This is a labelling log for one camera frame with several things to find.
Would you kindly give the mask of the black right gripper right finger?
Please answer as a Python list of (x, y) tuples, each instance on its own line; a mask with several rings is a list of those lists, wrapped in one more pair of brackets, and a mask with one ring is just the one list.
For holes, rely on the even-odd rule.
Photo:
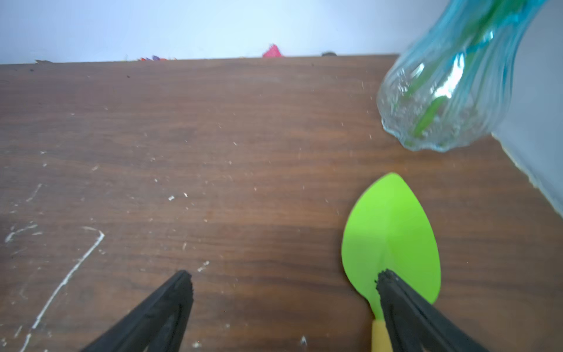
[(391, 351), (486, 351), (442, 315), (394, 271), (378, 274), (385, 328)]

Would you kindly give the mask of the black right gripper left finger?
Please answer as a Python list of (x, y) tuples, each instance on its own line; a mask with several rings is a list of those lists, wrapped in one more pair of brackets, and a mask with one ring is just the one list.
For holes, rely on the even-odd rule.
[(180, 270), (83, 351), (178, 351), (194, 303), (191, 275)]

